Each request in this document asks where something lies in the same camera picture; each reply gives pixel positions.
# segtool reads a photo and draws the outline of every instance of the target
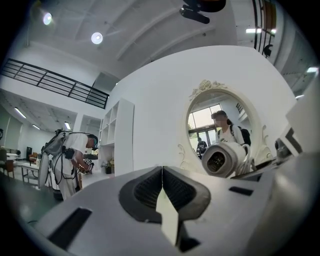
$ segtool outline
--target floor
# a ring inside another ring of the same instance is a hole
[[[14,179],[12,173],[3,173],[0,169],[0,182],[7,192],[7,199],[12,206],[13,212],[18,218],[23,219],[30,225],[34,225],[46,212],[60,203],[52,193],[51,187],[38,189],[36,180],[25,179],[22,182],[21,164],[25,161],[19,161],[18,166],[14,168]]]

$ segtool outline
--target black railing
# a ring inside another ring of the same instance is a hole
[[[9,58],[1,75],[104,109],[109,94],[50,70]]]
[[[239,114],[240,114],[241,111],[244,109],[239,103],[237,103],[235,107],[236,107],[237,110],[239,111]]]
[[[276,29],[276,5],[272,0],[252,0],[252,5],[256,28],[254,48],[267,58],[270,57],[269,47],[272,46],[272,39],[275,38],[275,33],[272,30]]]

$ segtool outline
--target chair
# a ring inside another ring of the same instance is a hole
[[[15,168],[14,168],[14,161],[13,160],[7,160],[5,162],[5,167],[3,169],[3,173],[5,173],[5,170],[6,170],[8,177],[10,177],[9,173],[12,173],[13,178],[15,178],[15,172],[14,172]]]

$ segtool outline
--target ceiling light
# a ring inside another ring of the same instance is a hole
[[[15,109],[21,116],[23,116],[24,118],[26,118],[26,116],[25,116],[24,114],[22,114],[21,111],[20,111],[17,107],[15,107],[14,109]]]
[[[99,33],[99,32],[95,32],[95,33],[93,33],[92,36],[91,36],[91,41],[92,41],[92,43],[94,43],[95,45],[100,44],[100,43],[102,42],[102,40],[103,40],[103,36],[102,36],[102,34]]]
[[[68,130],[71,130],[70,125],[69,125],[68,122],[64,122],[64,124],[65,124],[65,127],[66,127]]]
[[[47,12],[44,16],[43,16],[43,23],[44,25],[49,25],[52,21],[52,15],[51,13]]]
[[[39,127],[37,127],[37,126],[35,126],[34,124],[32,125],[34,128],[37,128],[38,130],[40,130],[40,128]]]
[[[246,33],[261,33],[261,28],[257,28],[257,29],[255,29],[255,28],[247,28],[246,30],[245,30],[245,32]]]
[[[308,70],[306,71],[307,73],[312,73],[312,72],[317,72],[318,68],[315,66],[311,66],[308,68]]]
[[[302,98],[304,95],[302,94],[302,95],[299,95],[299,96],[297,96],[297,97],[295,97],[296,99],[300,99],[300,98]]]

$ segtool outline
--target white cabinet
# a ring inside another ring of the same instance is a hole
[[[135,105],[121,98],[104,116],[99,132],[99,165],[114,158],[114,175],[133,171]]]

